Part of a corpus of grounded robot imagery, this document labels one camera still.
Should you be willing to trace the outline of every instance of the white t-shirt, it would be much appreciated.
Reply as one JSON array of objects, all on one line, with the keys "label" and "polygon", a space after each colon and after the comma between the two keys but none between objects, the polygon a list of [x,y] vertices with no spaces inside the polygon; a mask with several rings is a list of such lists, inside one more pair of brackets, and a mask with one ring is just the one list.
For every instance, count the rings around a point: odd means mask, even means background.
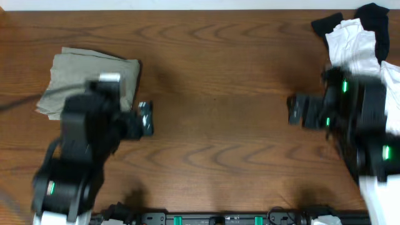
[{"label": "white t-shirt", "polygon": [[347,66],[353,74],[371,75],[386,84],[386,131],[400,135],[400,67],[375,56],[375,33],[365,31],[360,19],[341,21],[326,34],[329,58],[333,66]]}]

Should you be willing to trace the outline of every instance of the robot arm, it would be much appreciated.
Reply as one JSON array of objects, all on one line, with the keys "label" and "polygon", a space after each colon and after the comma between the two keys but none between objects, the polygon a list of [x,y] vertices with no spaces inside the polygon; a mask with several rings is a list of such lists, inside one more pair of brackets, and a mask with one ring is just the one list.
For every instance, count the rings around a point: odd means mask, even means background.
[{"label": "robot arm", "polygon": [[386,133],[386,87],[379,78],[332,68],[322,78],[324,97],[288,99],[289,123],[333,134],[359,184],[373,225],[396,224],[400,201],[400,137]]},{"label": "robot arm", "polygon": [[121,112],[120,93],[119,79],[89,81],[84,94],[66,99],[61,137],[50,144],[34,177],[34,224],[89,224],[109,155],[123,139],[153,134],[151,104],[141,102],[139,116]]}]

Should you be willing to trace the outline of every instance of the green led light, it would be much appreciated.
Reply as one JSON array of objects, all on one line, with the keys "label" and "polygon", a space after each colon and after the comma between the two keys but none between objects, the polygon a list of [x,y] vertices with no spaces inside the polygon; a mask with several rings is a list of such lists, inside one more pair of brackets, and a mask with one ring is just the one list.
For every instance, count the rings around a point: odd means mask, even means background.
[{"label": "green led light", "polygon": [[342,89],[343,89],[343,93],[345,93],[346,91],[348,91],[348,82],[347,82],[347,81],[343,81]]},{"label": "green led light", "polygon": [[261,216],[256,216],[254,218],[254,225],[263,225],[263,218]]},{"label": "green led light", "polygon": [[174,216],[174,225],[182,225],[182,217]]},{"label": "green led light", "polygon": [[382,158],[383,158],[383,160],[390,159],[390,147],[389,146],[383,146]]},{"label": "green led light", "polygon": [[55,188],[55,187],[56,187],[56,183],[53,182],[53,183],[51,184],[51,192],[50,192],[50,194],[53,194],[54,188]]}]

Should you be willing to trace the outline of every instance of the cable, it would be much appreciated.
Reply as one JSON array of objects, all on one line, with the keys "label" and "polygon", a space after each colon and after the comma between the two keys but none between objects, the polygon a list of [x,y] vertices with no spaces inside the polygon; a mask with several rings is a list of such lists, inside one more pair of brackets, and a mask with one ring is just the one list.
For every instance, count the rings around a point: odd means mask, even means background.
[{"label": "cable", "polygon": [[50,163],[50,160],[53,157],[53,154],[54,154],[57,146],[59,145],[60,140],[61,140],[61,138],[57,137],[54,141],[52,141],[49,144],[49,147],[47,148],[46,155],[43,160],[43,165],[47,165],[48,163]]},{"label": "cable", "polygon": [[84,88],[84,84],[73,84],[73,85],[70,85],[70,86],[60,87],[60,88],[53,89],[53,90],[47,90],[43,94],[34,94],[32,96],[28,96],[28,97],[25,97],[23,99],[20,99],[20,100],[17,100],[17,101],[14,101],[14,102],[11,102],[11,103],[8,103],[8,104],[0,106],[0,113],[4,112],[4,111],[8,111],[10,109],[13,109],[15,107],[18,107],[18,106],[20,106],[22,104],[26,104],[26,103],[28,103],[30,101],[35,100],[35,99],[40,99],[41,97],[46,97],[46,96],[57,94],[57,93],[60,93],[60,92],[63,92],[63,91],[68,91],[68,90],[72,90],[72,89],[79,89],[79,88]]},{"label": "cable", "polygon": [[31,218],[21,210],[17,201],[15,201],[10,195],[6,194],[2,189],[0,189],[0,204],[5,204],[5,206],[12,212],[16,213],[19,219],[23,220],[26,225],[32,224]]},{"label": "cable", "polygon": [[[269,221],[272,225],[277,225],[275,222],[272,222],[271,219],[269,218],[269,214],[270,214],[274,209],[283,209],[283,210],[284,210],[284,208],[281,207],[281,206],[274,206],[274,207],[272,207],[272,208],[268,211],[268,213],[267,213],[267,219],[268,219],[268,221]],[[286,215],[288,216],[289,219],[291,219],[294,223],[296,223],[296,221],[290,216],[289,212],[286,211]]]}]

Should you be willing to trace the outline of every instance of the clothing pile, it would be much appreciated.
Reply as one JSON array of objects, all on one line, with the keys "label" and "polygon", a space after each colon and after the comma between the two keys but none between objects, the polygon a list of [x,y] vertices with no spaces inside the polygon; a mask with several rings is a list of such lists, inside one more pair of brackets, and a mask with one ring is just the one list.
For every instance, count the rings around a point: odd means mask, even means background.
[{"label": "clothing pile", "polygon": [[[120,99],[121,110],[129,111],[139,71],[138,60],[123,60],[92,50],[63,47],[61,54],[54,57],[50,84],[37,103],[36,111],[46,114],[50,120],[60,120],[67,97],[83,93],[85,81],[98,80],[100,75],[109,73],[119,74],[123,80],[125,92]],[[78,88],[65,89],[70,86]]]},{"label": "clothing pile", "polygon": [[384,61],[389,54],[388,9],[374,3],[360,7],[354,19],[339,12],[311,23],[323,38],[333,66],[353,74],[377,76],[387,87],[386,131],[400,135],[400,67]]}]

